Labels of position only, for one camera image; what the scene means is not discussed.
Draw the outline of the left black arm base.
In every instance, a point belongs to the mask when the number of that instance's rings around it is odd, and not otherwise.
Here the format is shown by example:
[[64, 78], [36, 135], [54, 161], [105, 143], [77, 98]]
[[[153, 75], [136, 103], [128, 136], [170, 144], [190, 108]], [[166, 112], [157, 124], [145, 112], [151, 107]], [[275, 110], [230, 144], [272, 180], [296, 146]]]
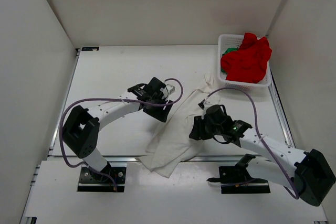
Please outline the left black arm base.
[[125, 189], [125, 180], [127, 167], [124, 165], [113, 166], [110, 164], [108, 169], [102, 171], [109, 177], [93, 172], [87, 166], [82, 166], [78, 178], [78, 192], [92, 193], [123, 193]]

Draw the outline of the white t shirt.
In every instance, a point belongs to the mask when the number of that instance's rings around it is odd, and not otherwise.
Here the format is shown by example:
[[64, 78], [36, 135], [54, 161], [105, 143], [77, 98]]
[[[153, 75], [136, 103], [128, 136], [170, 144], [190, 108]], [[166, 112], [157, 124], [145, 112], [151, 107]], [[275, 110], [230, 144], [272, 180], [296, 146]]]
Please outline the white t shirt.
[[206, 74], [196, 88], [182, 99], [168, 121], [159, 126], [146, 147], [146, 155], [137, 158], [149, 171], [169, 178], [176, 166], [196, 156], [203, 147], [202, 141], [189, 138], [194, 117], [202, 115], [198, 105], [215, 90], [212, 74]]

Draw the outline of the red t shirt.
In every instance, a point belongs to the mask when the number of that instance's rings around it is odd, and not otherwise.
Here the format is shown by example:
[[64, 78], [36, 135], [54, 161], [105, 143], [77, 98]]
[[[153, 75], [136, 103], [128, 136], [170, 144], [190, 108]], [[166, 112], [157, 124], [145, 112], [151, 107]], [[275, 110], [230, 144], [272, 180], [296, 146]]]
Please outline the red t shirt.
[[227, 73], [227, 80], [258, 83], [266, 74], [271, 53], [266, 37], [258, 39], [255, 34], [245, 33], [238, 50], [221, 58], [220, 65]]

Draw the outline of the white plastic basket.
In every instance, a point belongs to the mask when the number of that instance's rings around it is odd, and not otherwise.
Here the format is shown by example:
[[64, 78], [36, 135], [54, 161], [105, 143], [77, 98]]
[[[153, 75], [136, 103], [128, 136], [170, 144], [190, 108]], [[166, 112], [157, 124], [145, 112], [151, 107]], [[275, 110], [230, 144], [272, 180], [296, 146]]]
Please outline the white plastic basket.
[[237, 82], [227, 80], [227, 73], [221, 70], [221, 58], [228, 48], [238, 48], [244, 39], [244, 35], [234, 35], [234, 34], [222, 34], [218, 38], [218, 50], [217, 50], [217, 78], [225, 87], [235, 87], [244, 90], [255, 89], [255, 88], [267, 88], [271, 84], [271, 71], [269, 63], [267, 63], [266, 74], [264, 78], [258, 83], [248, 83], [248, 82]]

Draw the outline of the green t shirt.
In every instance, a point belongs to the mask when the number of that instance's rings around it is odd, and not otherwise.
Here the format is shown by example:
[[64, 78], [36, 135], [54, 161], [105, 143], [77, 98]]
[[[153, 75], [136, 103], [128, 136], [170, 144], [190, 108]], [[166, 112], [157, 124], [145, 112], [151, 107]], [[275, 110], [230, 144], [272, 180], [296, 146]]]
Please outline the green t shirt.
[[[224, 53], [222, 53], [221, 58], [223, 58], [226, 54], [228, 54], [228, 53], [230, 53], [232, 51], [237, 51], [237, 50], [238, 50], [238, 48], [229, 47], [229, 48], [226, 49], [226, 51]], [[226, 73], [226, 71], [223, 69], [223, 67], [221, 67], [221, 72], [222, 73]]]

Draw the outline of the black label sticker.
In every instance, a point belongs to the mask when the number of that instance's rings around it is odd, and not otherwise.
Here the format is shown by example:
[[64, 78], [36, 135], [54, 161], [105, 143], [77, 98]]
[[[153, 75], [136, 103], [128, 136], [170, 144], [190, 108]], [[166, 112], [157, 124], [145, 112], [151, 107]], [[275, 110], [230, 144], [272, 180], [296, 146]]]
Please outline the black label sticker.
[[81, 51], [98, 51], [99, 47], [82, 47]]

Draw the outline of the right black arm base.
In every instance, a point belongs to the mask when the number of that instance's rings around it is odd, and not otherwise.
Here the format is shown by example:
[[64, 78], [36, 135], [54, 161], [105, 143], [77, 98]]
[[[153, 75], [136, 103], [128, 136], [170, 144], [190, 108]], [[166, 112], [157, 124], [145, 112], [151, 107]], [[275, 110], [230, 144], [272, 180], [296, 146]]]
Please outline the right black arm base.
[[248, 164], [256, 158], [245, 154], [234, 166], [220, 166], [219, 177], [207, 179], [208, 183], [219, 183], [221, 194], [269, 194], [267, 180], [253, 178], [247, 171]]

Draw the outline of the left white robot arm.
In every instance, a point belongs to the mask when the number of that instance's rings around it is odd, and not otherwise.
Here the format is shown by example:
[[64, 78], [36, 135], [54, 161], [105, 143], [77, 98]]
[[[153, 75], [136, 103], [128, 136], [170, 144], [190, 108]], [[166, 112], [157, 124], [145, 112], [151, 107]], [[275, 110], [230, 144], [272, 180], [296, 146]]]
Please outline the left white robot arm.
[[127, 89], [116, 101], [106, 101], [91, 108], [74, 107], [62, 127], [62, 141], [98, 174], [109, 174], [111, 166], [97, 149], [99, 131], [130, 113], [143, 111], [166, 122], [172, 107], [169, 96], [175, 87], [152, 78], [148, 84]]

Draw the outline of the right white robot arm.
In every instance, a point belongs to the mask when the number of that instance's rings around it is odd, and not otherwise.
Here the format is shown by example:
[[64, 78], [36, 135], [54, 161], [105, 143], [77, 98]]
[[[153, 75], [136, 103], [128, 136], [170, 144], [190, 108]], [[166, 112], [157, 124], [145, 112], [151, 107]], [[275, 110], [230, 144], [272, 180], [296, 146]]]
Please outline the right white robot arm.
[[248, 179], [268, 180], [286, 188], [304, 202], [319, 206], [335, 184], [335, 174], [318, 150], [307, 152], [279, 143], [242, 120], [232, 120], [224, 105], [201, 102], [202, 115], [195, 116], [189, 137], [196, 141], [216, 140], [250, 150], [236, 164]]

